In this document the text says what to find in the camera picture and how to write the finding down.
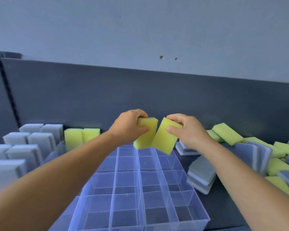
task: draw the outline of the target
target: left hand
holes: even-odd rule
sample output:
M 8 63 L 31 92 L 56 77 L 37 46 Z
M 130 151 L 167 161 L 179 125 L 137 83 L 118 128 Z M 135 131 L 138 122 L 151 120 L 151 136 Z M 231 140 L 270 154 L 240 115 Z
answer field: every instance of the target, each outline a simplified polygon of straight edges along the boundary
M 148 115 L 141 109 L 121 113 L 108 130 L 108 133 L 116 136 L 120 140 L 121 145 L 135 141 L 139 136 L 150 130 L 147 126 L 137 126 L 138 117 L 147 118 Z

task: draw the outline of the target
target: scrub sponge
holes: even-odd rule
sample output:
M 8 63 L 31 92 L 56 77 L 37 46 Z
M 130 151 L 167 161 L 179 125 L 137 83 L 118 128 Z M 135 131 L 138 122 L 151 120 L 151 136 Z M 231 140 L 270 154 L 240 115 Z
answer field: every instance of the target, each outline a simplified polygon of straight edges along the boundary
M 220 123 L 213 126 L 212 131 L 218 134 L 230 146 L 233 146 L 236 143 L 241 143 L 244 139 L 241 135 L 239 135 L 225 123 Z
M 150 130 L 134 141 L 134 148 L 137 150 L 150 148 L 158 127 L 158 120 L 156 118 L 138 118 L 137 125 L 147 126 Z
M 281 150 L 284 150 L 287 154 L 289 154 L 289 144 L 275 142 L 274 146 L 281 149 Z
M 252 142 L 256 142 L 256 143 L 261 143 L 264 146 L 270 147 L 273 149 L 273 153 L 272 153 L 272 158 L 282 158 L 286 155 L 286 152 L 284 150 L 281 150 L 277 147 L 274 147 L 271 144 L 268 144 L 256 137 L 249 137 L 249 138 L 244 138 L 243 143 L 247 143 L 248 141 L 252 141 Z
M 280 159 L 273 158 L 269 162 L 269 167 L 267 168 L 267 174 L 269 176 L 277 176 L 281 170 L 289 171 L 289 165 L 282 162 Z
M 219 143 L 224 142 L 224 140 L 221 137 L 219 137 L 214 131 L 208 130 L 207 132 L 209 136 L 211 136 L 211 138 L 214 139 L 216 142 L 219 142 Z
M 167 118 L 163 118 L 160 127 L 153 139 L 152 147 L 155 147 L 157 150 L 160 150 L 168 155 L 170 155 L 173 150 L 174 145 L 176 144 L 177 137 L 170 134 L 166 128 L 169 126 L 175 126 L 178 128 L 183 128 L 182 125 L 176 123 Z
M 86 143 L 86 142 L 90 141 L 91 139 L 94 139 L 95 137 L 99 136 L 100 134 L 101 134 L 101 129 L 84 128 L 82 130 L 83 143 Z
M 66 129 L 64 131 L 66 150 L 71 151 L 83 143 L 82 129 Z
M 289 195 L 289 187 L 283 181 L 283 179 L 281 179 L 280 177 L 265 177 L 265 179 L 267 179 L 274 186 L 278 187 L 283 192 L 285 192 L 287 195 Z

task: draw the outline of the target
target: hand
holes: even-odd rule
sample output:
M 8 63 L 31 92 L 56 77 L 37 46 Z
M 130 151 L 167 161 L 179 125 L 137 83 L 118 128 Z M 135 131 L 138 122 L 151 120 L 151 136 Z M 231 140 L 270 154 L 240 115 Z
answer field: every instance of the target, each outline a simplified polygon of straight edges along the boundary
M 189 148 L 203 152 L 205 146 L 214 142 L 195 117 L 177 113 L 168 115 L 167 118 L 183 125 L 183 128 L 169 126 L 167 131 L 178 137 Z
M 147 118 L 148 115 L 141 109 L 121 113 L 108 132 L 115 135 L 121 145 L 131 143 L 150 130 L 147 126 L 137 126 L 138 117 Z

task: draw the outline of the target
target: wall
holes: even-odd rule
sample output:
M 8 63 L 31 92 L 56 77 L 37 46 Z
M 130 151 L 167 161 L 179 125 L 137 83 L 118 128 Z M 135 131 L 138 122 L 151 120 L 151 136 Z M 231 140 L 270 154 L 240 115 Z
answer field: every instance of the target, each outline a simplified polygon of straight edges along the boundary
M 289 0 L 0 0 L 0 50 L 289 82 Z

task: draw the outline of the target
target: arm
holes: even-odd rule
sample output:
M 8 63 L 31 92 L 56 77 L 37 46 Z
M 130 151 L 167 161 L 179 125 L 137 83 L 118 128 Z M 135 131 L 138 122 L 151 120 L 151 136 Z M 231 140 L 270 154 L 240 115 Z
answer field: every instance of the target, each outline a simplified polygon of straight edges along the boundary
M 167 118 L 183 125 L 169 133 L 202 153 L 253 231 L 289 230 L 289 196 L 268 182 L 232 152 L 215 142 L 192 116 L 172 114 Z
M 142 110 L 122 113 L 109 131 L 52 160 L 0 192 L 0 230 L 48 230 L 103 160 L 148 131 Z

